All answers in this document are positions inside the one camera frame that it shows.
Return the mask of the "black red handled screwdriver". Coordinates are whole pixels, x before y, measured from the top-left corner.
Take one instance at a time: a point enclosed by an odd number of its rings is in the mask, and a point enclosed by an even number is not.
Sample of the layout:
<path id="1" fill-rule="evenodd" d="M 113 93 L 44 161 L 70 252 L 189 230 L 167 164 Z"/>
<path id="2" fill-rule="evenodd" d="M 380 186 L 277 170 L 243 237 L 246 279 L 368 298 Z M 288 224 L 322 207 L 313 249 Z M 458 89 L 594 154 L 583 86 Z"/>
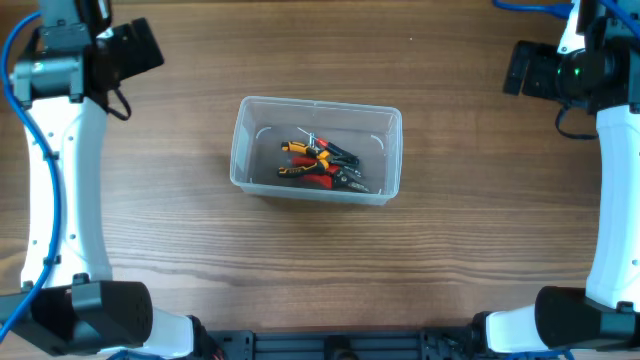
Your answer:
<path id="1" fill-rule="evenodd" d="M 299 128 L 299 130 L 301 132 L 303 132 L 304 134 L 309 136 L 309 132 L 305 131 L 302 128 Z M 334 143 L 332 143 L 332 142 L 330 142 L 328 140 L 325 140 L 323 138 L 317 137 L 316 135 L 315 135 L 315 138 L 316 138 L 316 145 L 317 145 L 318 149 L 327 150 L 329 153 L 331 153 L 334 156 L 343 157 L 345 159 L 345 161 L 348 162 L 348 163 L 352 163 L 352 164 L 356 164 L 356 165 L 359 164 L 360 160 L 356 155 L 354 155 L 354 154 L 352 154 L 352 153 L 340 148 L 339 146 L 337 146 L 336 144 L 334 144 Z"/>

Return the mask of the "orange black long-nose pliers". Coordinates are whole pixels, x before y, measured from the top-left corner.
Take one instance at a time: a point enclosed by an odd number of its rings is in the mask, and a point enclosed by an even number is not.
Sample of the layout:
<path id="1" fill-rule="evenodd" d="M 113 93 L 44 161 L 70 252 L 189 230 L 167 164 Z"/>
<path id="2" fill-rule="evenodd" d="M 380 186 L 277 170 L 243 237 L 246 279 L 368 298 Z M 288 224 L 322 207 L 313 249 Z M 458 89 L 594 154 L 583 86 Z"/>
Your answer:
<path id="1" fill-rule="evenodd" d="M 331 167 L 358 166 L 357 156 L 339 151 L 332 143 L 315 148 L 301 142 L 285 141 L 281 143 L 284 152 L 296 153 L 291 167 L 280 167 L 277 175 L 283 178 L 295 178 L 305 175 L 325 175 Z"/>

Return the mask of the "red handled cutters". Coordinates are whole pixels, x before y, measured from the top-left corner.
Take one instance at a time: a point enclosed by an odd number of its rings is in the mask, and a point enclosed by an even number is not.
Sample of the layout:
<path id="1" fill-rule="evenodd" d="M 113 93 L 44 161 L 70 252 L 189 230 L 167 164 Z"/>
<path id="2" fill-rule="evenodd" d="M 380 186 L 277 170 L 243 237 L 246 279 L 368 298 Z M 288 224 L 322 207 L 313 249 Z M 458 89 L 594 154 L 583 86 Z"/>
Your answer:
<path id="1" fill-rule="evenodd" d="M 292 167 L 280 167 L 277 175 L 282 178 L 302 178 L 329 190 L 350 189 L 361 193 L 370 190 L 338 165 L 325 160 L 298 156 L 292 159 Z"/>

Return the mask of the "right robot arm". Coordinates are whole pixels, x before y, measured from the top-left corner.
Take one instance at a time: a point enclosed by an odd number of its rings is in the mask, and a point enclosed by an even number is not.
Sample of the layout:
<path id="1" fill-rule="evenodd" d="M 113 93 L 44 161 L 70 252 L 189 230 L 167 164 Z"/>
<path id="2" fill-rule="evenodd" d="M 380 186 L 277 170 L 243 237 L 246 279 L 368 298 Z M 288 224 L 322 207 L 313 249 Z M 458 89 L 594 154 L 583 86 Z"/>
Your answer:
<path id="1" fill-rule="evenodd" d="M 583 288 L 547 286 L 533 304 L 479 314 L 471 352 L 514 359 L 572 350 L 639 348 L 639 4 L 495 2 L 566 22 L 557 45 L 518 42 L 503 91 L 554 101 L 594 116 L 601 196 L 594 260 Z"/>

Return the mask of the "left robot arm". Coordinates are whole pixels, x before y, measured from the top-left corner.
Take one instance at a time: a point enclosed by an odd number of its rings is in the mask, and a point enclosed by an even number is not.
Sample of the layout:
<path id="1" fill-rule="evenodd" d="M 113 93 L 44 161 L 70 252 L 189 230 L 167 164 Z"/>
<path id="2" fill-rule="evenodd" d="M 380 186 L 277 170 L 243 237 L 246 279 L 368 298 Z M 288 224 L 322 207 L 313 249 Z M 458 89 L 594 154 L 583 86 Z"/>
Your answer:
<path id="1" fill-rule="evenodd" d="M 162 65 L 148 22 L 114 26 L 107 1 L 43 1 L 1 81 L 29 153 L 28 249 L 20 289 L 1 299 L 1 331 L 52 356 L 176 359 L 197 351 L 196 322 L 153 306 L 147 287 L 113 277 L 103 237 L 100 160 L 128 78 Z"/>

